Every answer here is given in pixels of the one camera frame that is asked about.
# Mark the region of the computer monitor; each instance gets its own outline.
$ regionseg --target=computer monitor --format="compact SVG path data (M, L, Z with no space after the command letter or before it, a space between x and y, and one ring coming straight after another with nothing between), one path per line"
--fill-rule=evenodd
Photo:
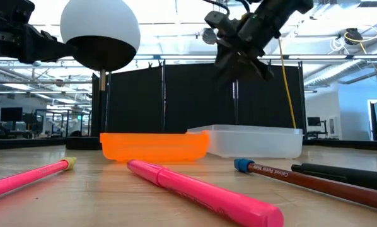
M1 108L1 122L17 122L22 121L23 108L11 107Z
M309 126L322 126L319 117L308 117L308 125Z

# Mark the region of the clear plastic container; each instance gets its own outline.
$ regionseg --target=clear plastic container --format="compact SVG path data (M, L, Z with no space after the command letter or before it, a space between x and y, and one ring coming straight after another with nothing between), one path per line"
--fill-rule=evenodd
M224 158L297 158L302 153L302 129L210 125L188 133L204 131L210 137L208 153Z
M194 161L207 154L209 136L200 134L100 134L103 155L109 160L165 162Z

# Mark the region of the brown pencil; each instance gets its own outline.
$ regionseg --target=brown pencil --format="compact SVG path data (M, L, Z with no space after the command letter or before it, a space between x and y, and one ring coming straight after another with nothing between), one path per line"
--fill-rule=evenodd
M310 177L296 172L263 166L244 158L235 160L235 168L240 172L258 173L267 177L377 208L377 190L374 189L367 189L346 183Z

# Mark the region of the table surface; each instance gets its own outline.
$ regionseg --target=table surface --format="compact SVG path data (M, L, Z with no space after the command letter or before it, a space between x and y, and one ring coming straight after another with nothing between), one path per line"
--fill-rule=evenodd
M73 171L39 180L0 197L2 226L235 226L207 209L132 174L101 151L64 146L0 151L0 178L78 158ZM290 170L319 163L377 171L377 151L305 146L295 160L254 159ZM285 226L375 226L377 210L257 174L235 171L233 159L207 155L195 163L165 164L171 170L280 207Z

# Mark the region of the blue cap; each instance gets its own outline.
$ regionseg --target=blue cap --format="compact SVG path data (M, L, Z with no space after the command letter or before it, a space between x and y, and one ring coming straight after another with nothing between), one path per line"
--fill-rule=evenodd
M248 159L246 159L246 158L237 158L237 159L235 159L235 168L236 168L239 172L248 173L248 172L249 172L249 169L247 168L247 166L248 166L250 163L254 163L254 161L252 161L252 160L248 160Z

